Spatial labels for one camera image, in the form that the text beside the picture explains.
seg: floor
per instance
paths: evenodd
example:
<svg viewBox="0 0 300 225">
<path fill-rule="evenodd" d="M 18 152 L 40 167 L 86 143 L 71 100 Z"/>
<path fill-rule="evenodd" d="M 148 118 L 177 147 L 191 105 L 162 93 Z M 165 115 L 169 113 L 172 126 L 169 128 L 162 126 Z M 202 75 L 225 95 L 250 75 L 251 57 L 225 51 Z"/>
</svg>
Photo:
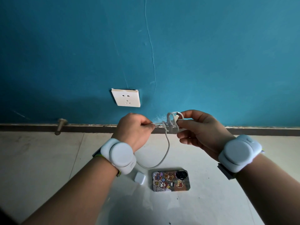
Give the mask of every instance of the floor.
<svg viewBox="0 0 300 225">
<path fill-rule="evenodd" d="M 116 178 L 96 224 L 263 224 L 236 180 L 228 181 L 217 162 L 202 150 L 180 144 L 170 134 L 170 152 L 159 169 L 184 168 L 191 189 L 155 193 L 151 172 L 138 165 Z M 109 133 L 0 132 L 0 207 L 18 223 L 24 221 L 91 158 Z M 300 137 L 253 136 L 266 155 L 300 181 Z M 154 166 L 167 149 L 164 134 L 152 134 L 136 153 Z M 137 171 L 144 185 L 133 182 Z"/>
</svg>

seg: phone case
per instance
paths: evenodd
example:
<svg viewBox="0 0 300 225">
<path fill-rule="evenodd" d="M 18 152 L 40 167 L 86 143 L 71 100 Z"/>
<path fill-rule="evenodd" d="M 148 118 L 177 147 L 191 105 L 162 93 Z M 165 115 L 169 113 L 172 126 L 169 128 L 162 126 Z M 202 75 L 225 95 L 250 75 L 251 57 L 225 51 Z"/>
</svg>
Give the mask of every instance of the phone case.
<svg viewBox="0 0 300 225">
<path fill-rule="evenodd" d="M 177 171 L 185 171 L 187 177 L 184 180 L 177 178 Z M 190 189 L 190 179 L 186 170 L 155 171 L 152 173 L 152 179 L 154 192 L 188 191 Z"/>
</svg>

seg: smartphone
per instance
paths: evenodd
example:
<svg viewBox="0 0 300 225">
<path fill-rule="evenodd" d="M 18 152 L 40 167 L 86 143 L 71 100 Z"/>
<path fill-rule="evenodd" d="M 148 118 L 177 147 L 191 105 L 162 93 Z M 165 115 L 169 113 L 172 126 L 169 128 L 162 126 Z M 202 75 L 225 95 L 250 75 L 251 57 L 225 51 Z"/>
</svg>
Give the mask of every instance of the smartphone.
<svg viewBox="0 0 300 225">
<path fill-rule="evenodd" d="M 152 179 L 154 192 L 190 190 L 190 179 L 186 170 L 155 171 Z"/>
</svg>

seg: camera lens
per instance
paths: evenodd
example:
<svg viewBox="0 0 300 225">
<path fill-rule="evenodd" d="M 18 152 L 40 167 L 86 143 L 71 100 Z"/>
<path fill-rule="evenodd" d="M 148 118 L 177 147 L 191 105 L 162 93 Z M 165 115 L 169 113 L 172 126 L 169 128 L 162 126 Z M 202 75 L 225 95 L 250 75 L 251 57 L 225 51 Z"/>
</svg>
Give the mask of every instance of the camera lens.
<svg viewBox="0 0 300 225">
<path fill-rule="evenodd" d="M 185 171 L 177 171 L 175 175 L 181 180 L 185 179 L 188 176 L 188 174 Z"/>
</svg>

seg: charging cable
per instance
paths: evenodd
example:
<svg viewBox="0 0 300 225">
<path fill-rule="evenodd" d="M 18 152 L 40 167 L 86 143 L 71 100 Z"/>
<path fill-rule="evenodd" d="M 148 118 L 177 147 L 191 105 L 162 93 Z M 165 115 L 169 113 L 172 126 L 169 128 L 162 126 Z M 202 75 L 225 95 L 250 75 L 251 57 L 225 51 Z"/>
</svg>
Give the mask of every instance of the charging cable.
<svg viewBox="0 0 300 225">
<path fill-rule="evenodd" d="M 153 166 L 153 167 L 146 167 L 146 166 L 143 166 L 143 165 L 139 164 L 139 162 L 137 162 L 137 164 L 140 165 L 142 168 L 144 168 L 144 169 L 152 169 L 152 168 L 156 168 L 157 166 L 159 166 L 159 165 L 161 165 L 161 164 L 163 163 L 163 161 L 164 161 L 165 158 L 167 157 L 167 154 L 168 154 L 169 149 L 170 149 L 170 141 L 169 141 L 169 139 L 168 139 L 167 132 L 169 132 L 169 128 L 173 128 L 173 127 L 174 127 L 174 128 L 177 128 L 177 130 L 179 131 L 179 126 L 178 126 L 178 124 L 176 123 L 177 119 L 179 118 L 179 115 L 178 115 L 178 114 L 180 114 L 181 117 L 182 117 L 182 119 L 184 119 L 182 113 L 180 113 L 180 112 L 170 112 L 170 113 L 167 114 L 167 122 L 162 121 L 162 122 L 159 122 L 159 123 L 154 123 L 155 125 L 163 125 L 163 128 L 164 128 L 165 131 L 166 131 L 166 132 L 165 132 L 165 135 L 166 135 L 166 138 L 167 138 L 167 140 L 168 140 L 168 149 L 167 149 L 167 152 L 166 152 L 165 156 L 163 157 L 163 159 L 162 159 L 157 165 L 155 165 L 155 166 Z"/>
</svg>

